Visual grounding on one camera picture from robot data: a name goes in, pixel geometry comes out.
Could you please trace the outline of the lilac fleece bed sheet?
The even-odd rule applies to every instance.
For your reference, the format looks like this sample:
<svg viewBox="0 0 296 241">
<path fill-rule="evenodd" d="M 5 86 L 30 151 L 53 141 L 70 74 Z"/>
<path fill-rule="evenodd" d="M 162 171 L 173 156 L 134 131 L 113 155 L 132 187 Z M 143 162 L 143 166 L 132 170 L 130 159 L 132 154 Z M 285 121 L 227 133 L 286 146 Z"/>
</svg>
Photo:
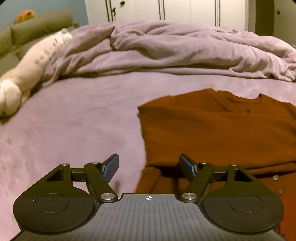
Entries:
<svg viewBox="0 0 296 241">
<path fill-rule="evenodd" d="M 145 164 L 138 106 L 153 99 L 212 88 L 236 96 L 265 94 L 295 103 L 295 84 L 274 79 L 133 72 L 58 80 L 1 122 L 1 240 L 19 233 L 15 199 L 61 163 L 82 167 L 117 153 L 110 185 L 134 192 Z"/>
</svg>

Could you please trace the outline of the white plush toy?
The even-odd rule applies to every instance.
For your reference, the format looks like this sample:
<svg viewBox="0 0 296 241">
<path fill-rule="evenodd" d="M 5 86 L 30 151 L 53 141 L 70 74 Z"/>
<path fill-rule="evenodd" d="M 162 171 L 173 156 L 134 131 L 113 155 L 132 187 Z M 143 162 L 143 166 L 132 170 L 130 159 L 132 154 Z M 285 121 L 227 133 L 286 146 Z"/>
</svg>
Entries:
<svg viewBox="0 0 296 241">
<path fill-rule="evenodd" d="M 17 66 L 1 77 L 1 116 L 12 116 L 27 101 L 49 61 L 72 39 L 66 28 L 34 44 Z"/>
</svg>

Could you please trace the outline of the dark door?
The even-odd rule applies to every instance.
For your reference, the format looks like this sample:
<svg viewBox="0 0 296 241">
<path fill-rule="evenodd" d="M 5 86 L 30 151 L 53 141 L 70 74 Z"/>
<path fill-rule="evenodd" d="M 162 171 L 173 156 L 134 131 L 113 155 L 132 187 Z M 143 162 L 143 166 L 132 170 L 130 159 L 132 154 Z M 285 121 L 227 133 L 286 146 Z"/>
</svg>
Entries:
<svg viewBox="0 0 296 241">
<path fill-rule="evenodd" d="M 256 0 L 255 34 L 273 36 L 274 0 Z"/>
</svg>

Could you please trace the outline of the green padded headboard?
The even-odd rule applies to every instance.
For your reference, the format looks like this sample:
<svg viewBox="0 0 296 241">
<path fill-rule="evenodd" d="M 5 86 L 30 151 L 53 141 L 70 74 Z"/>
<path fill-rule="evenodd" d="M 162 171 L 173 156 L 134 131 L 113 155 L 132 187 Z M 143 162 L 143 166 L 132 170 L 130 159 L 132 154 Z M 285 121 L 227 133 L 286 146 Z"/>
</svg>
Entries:
<svg viewBox="0 0 296 241">
<path fill-rule="evenodd" d="M 79 24 L 73 21 L 73 11 L 62 9 L 2 29 L 1 75 L 15 68 L 35 43 L 63 28 L 71 32 L 77 27 Z"/>
</svg>

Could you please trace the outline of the crumpled lilac duvet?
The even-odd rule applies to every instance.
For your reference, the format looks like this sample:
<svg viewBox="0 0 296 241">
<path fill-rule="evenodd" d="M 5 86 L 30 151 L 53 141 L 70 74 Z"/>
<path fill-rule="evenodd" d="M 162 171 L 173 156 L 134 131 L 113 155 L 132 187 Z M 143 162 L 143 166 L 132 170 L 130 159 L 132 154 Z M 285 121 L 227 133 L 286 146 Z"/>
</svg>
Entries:
<svg viewBox="0 0 296 241">
<path fill-rule="evenodd" d="M 128 72 L 224 75 L 295 81 L 295 48 L 272 36 L 203 24 L 118 21 L 72 31 L 48 64 L 45 85 L 60 78 Z"/>
</svg>

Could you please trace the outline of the rust brown knit cardigan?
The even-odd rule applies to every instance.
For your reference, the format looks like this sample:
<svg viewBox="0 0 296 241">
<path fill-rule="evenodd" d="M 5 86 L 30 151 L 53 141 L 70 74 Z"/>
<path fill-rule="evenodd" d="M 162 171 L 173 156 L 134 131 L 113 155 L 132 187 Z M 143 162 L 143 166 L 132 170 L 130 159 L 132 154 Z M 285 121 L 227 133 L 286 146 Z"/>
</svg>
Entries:
<svg viewBox="0 0 296 241">
<path fill-rule="evenodd" d="M 295 106 L 203 89 L 138 107 L 147 161 L 137 193 L 179 194 L 188 186 L 179 156 L 216 167 L 238 164 L 280 195 L 280 233 L 295 240 Z"/>
</svg>

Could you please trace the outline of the white wardrobe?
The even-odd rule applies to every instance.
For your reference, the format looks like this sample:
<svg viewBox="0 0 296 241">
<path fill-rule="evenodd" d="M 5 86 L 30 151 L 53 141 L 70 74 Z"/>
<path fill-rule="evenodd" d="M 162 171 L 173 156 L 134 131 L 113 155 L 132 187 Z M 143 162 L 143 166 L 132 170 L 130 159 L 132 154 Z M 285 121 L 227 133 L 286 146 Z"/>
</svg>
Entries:
<svg viewBox="0 0 296 241">
<path fill-rule="evenodd" d="M 179 21 L 248 29 L 248 1 L 114 0 L 85 2 L 89 24 L 121 20 Z"/>
</svg>

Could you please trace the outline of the orange plush toy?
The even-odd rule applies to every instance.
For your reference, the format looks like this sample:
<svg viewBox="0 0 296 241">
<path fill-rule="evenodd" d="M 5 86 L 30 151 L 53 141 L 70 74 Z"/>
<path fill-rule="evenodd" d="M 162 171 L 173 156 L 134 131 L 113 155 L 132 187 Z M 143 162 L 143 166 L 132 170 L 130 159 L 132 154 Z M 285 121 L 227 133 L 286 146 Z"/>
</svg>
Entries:
<svg viewBox="0 0 296 241">
<path fill-rule="evenodd" d="M 27 9 L 21 12 L 15 19 L 14 24 L 18 24 L 36 17 L 36 13 L 33 10 Z"/>
</svg>

